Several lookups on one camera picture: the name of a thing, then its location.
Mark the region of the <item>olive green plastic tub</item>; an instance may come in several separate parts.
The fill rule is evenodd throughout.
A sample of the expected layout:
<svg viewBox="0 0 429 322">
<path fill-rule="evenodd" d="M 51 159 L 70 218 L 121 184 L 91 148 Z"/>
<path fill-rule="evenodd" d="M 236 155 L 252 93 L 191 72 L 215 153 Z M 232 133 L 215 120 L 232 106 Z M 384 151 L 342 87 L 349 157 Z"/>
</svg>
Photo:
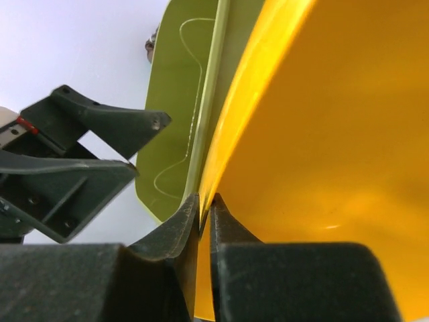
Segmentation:
<svg viewBox="0 0 429 322">
<path fill-rule="evenodd" d="M 198 190 L 204 163 L 262 1 L 171 1 L 159 24 L 145 108 L 171 123 L 137 154 L 135 190 L 164 222 Z"/>
</svg>

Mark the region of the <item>yellow plastic bin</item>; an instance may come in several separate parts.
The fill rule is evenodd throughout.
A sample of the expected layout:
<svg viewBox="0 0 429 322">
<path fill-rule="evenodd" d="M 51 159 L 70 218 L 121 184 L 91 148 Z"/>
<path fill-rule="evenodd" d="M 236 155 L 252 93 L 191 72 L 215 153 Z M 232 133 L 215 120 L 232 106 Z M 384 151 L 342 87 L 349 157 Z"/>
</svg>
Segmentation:
<svg viewBox="0 0 429 322">
<path fill-rule="evenodd" d="M 200 184 L 264 242 L 357 242 L 428 316 L 428 2 L 266 1 Z"/>
</svg>

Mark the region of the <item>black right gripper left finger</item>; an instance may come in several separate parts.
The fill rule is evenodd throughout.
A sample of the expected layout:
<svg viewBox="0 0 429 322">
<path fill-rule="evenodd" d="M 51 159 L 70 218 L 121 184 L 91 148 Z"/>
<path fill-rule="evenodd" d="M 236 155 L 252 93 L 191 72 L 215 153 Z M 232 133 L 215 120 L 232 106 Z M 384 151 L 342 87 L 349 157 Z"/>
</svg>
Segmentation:
<svg viewBox="0 0 429 322">
<path fill-rule="evenodd" d="M 191 321 L 199 196 L 122 244 L 1 246 L 2 321 Z"/>
</svg>

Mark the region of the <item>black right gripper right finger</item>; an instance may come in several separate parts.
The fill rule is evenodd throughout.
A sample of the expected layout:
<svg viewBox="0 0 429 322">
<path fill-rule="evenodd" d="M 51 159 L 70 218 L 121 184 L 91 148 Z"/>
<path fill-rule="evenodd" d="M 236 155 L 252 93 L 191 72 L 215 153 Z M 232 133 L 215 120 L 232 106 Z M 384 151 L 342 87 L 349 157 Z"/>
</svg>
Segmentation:
<svg viewBox="0 0 429 322">
<path fill-rule="evenodd" d="M 266 244 L 220 195 L 210 206 L 217 321 L 400 321 L 373 253 L 349 242 Z"/>
</svg>

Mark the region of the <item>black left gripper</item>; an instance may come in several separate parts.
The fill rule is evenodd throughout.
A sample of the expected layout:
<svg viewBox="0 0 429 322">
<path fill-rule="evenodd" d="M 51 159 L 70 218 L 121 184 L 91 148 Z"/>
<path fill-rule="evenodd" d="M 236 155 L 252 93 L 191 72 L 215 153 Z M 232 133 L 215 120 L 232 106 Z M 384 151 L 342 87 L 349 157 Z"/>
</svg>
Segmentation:
<svg viewBox="0 0 429 322">
<path fill-rule="evenodd" d="M 104 105 L 62 85 L 19 120 L 29 130 L 16 120 L 1 128 L 1 242 L 20 244 L 36 229 L 64 244 L 137 176 L 132 164 L 99 160 L 78 140 L 91 131 L 128 160 L 171 117 Z"/>
</svg>

